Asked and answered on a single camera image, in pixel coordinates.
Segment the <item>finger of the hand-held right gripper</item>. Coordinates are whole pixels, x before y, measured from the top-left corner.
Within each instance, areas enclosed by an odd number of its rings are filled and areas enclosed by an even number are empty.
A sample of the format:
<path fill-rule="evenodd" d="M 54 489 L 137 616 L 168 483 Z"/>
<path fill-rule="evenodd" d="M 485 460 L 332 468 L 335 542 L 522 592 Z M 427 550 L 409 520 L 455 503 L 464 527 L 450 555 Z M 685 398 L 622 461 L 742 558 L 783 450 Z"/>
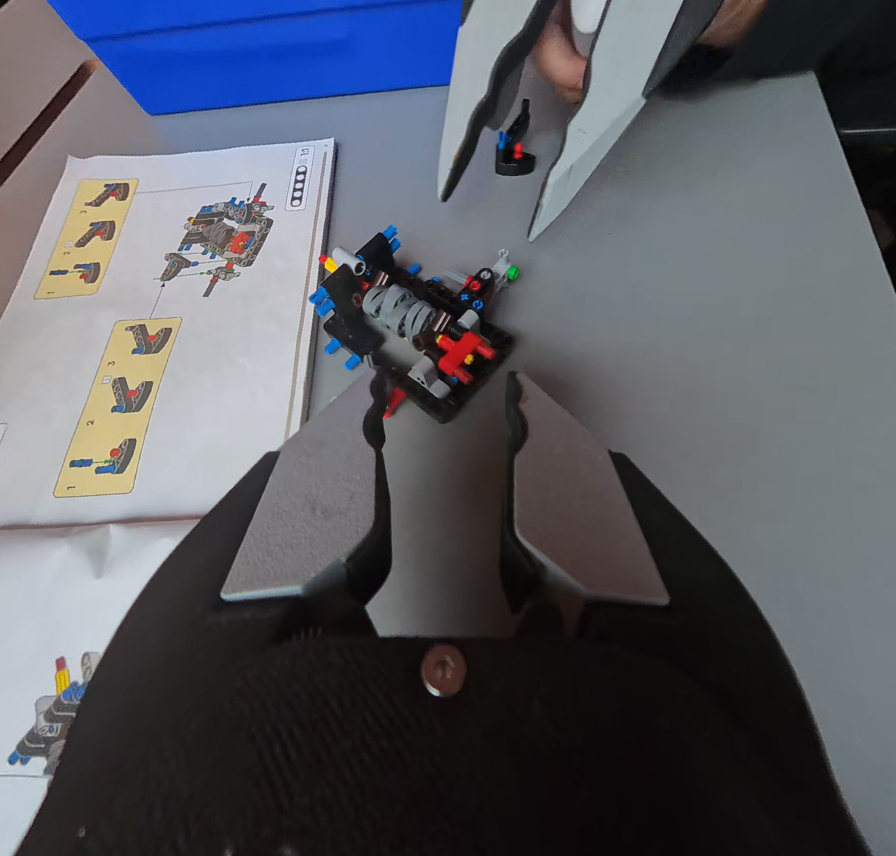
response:
<path fill-rule="evenodd" d="M 583 96 L 539 195 L 535 240 L 564 212 L 724 0 L 608 0 L 588 54 Z"/>
<path fill-rule="evenodd" d="M 519 89 L 526 57 L 556 0 L 463 0 L 439 156 L 437 192 L 449 199 L 485 127 L 497 130 Z"/>

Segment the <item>blue plastic bin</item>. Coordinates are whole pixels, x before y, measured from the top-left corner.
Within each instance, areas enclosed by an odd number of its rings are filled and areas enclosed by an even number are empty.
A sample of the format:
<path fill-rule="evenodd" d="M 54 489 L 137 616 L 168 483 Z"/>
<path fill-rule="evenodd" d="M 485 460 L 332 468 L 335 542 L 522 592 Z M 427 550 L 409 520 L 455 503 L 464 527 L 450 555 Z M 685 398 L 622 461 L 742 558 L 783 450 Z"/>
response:
<path fill-rule="evenodd" d="M 462 0 L 47 0 L 151 115 L 447 84 Z"/>

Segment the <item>person's right hand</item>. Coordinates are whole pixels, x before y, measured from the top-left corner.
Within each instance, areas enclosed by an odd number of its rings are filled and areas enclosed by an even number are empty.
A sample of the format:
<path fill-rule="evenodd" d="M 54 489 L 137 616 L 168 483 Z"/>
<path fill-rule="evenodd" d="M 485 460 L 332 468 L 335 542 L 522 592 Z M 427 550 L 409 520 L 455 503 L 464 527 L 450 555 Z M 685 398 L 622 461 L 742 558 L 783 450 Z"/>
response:
<path fill-rule="evenodd" d="M 588 59 L 577 49 L 565 3 L 560 2 L 554 7 L 533 48 L 532 57 L 539 74 L 561 98 L 573 105 L 581 103 Z"/>

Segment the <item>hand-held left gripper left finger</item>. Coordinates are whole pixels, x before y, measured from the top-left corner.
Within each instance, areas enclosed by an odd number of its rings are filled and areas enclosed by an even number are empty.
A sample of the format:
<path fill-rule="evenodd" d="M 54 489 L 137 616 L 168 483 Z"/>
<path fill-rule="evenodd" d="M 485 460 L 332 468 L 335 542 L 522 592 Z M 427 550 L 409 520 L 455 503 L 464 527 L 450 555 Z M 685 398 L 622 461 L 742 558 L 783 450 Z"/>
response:
<path fill-rule="evenodd" d="M 221 588 L 230 603 L 347 593 L 370 602 L 391 570 L 385 376 L 364 371 L 278 452 Z"/>

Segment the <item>open lego instruction booklet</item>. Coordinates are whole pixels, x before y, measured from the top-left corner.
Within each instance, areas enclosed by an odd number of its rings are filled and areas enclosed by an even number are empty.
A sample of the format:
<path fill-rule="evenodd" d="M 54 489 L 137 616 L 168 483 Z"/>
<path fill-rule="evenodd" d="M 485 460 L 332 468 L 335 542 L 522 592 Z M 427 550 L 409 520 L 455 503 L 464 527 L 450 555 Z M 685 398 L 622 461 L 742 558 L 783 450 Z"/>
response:
<path fill-rule="evenodd" d="M 336 156 L 66 161 L 2 314 L 2 854 L 141 587 L 304 419 Z"/>

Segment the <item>black angled lego piece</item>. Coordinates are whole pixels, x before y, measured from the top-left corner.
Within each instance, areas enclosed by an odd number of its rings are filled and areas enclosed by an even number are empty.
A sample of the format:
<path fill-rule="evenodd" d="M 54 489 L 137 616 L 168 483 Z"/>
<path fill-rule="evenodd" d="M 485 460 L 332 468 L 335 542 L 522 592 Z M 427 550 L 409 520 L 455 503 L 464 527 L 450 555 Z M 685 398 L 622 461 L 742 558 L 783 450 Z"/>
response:
<path fill-rule="evenodd" d="M 498 131 L 495 171 L 505 177 L 531 174 L 536 167 L 536 156 L 525 150 L 523 139 L 531 123 L 531 101 L 521 101 L 521 111 L 507 130 Z"/>

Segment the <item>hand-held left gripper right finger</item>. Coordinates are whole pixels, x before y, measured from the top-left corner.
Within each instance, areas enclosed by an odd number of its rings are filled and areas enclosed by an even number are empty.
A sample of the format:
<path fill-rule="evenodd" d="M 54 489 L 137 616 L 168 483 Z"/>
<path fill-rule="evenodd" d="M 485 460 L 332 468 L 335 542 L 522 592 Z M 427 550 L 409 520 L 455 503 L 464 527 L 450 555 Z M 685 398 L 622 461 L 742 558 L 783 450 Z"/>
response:
<path fill-rule="evenodd" d="M 588 602 L 670 598 L 610 450 L 532 379 L 507 375 L 499 569 L 514 614 L 562 581 Z"/>

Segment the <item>black frame lego assembly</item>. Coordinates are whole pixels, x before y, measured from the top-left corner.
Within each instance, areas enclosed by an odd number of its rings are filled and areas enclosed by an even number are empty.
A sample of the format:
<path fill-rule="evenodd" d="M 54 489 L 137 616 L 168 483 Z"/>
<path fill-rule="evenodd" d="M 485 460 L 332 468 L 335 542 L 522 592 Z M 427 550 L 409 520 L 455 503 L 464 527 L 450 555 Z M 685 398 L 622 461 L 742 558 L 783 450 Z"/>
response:
<path fill-rule="evenodd" d="M 323 277 L 308 301 L 322 320 L 326 354 L 343 355 L 350 371 L 365 365 L 385 375 L 386 419 L 409 402 L 447 424 L 511 353 L 513 337 L 486 314 L 520 269 L 503 248 L 475 274 L 424 279 L 419 264 L 397 263 L 399 248 L 390 226 L 358 252 L 321 254 Z"/>

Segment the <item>person's right forearm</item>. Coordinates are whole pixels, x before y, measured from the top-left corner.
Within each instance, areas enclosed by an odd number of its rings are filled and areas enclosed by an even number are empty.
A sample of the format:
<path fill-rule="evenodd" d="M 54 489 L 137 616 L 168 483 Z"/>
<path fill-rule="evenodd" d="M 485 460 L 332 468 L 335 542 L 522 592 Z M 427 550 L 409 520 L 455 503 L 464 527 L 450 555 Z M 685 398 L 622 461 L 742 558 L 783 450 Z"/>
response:
<path fill-rule="evenodd" d="M 894 81 L 895 0 L 768 0 L 723 80 L 811 71 L 823 89 Z"/>

